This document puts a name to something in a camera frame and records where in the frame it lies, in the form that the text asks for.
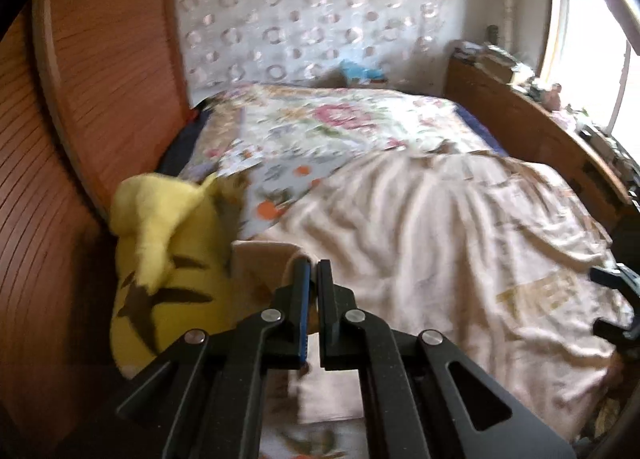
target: floral bedspread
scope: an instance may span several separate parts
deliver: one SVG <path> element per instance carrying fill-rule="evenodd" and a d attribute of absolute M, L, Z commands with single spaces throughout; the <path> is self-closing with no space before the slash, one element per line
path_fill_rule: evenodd
<path fill-rule="evenodd" d="M 229 175 L 283 154 L 431 152 L 442 144 L 453 152 L 489 149 L 453 102 L 434 97 L 249 84 L 220 93 L 215 103 L 182 178 L 197 181 L 215 168 Z"/>

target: small figurine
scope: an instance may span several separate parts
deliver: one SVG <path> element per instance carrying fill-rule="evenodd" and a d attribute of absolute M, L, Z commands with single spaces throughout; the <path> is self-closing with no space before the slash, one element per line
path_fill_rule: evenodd
<path fill-rule="evenodd" d="M 560 100 L 560 92 L 562 86 L 560 84 L 553 84 L 551 91 L 546 91 L 542 95 L 542 106 L 549 112 L 559 111 L 562 108 L 562 101 Z"/>

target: blue cloth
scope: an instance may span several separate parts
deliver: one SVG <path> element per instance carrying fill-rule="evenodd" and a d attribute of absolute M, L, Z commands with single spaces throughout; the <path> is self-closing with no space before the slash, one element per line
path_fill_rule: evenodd
<path fill-rule="evenodd" d="M 509 155 L 508 152 L 504 150 L 498 143 L 498 140 L 496 140 L 492 136 L 491 132 L 489 132 L 489 129 L 482 125 L 482 123 L 480 123 L 478 119 L 469 111 L 467 111 L 462 105 L 456 104 L 456 112 L 458 113 L 458 116 L 460 116 L 460 118 L 465 121 L 469 128 L 478 136 L 480 136 L 489 147 L 494 149 L 496 153 L 500 154 L 501 156 Z"/>
<path fill-rule="evenodd" d="M 178 174 L 182 171 L 193 152 L 193 147 L 196 145 L 200 131 L 204 128 L 209 119 L 210 111 L 198 111 L 198 114 L 192 121 L 186 124 L 178 135 L 175 136 L 171 145 L 166 149 L 156 172 L 158 174 L 164 174 L 166 176 L 178 177 Z"/>
<path fill-rule="evenodd" d="M 340 71 L 347 82 L 385 79 L 385 74 L 380 69 L 368 69 L 348 60 L 340 62 Z"/>

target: wooden shelf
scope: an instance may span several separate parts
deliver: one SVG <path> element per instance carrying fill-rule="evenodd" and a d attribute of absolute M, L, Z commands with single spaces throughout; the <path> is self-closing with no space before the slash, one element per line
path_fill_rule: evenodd
<path fill-rule="evenodd" d="M 625 184 L 589 144 L 481 68 L 452 58 L 444 96 L 476 116 L 510 156 L 555 168 L 607 230 L 631 204 Z"/>

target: wooden wardrobe door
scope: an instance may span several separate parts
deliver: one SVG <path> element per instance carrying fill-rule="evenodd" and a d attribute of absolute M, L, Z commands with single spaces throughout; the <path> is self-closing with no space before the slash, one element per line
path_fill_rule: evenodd
<path fill-rule="evenodd" d="M 189 115 L 174 0 L 33 0 L 47 105 L 96 208 L 148 172 Z"/>
<path fill-rule="evenodd" d="M 120 378 L 113 240 L 56 146 L 29 22 L 0 40 L 0 402 L 46 453 Z"/>

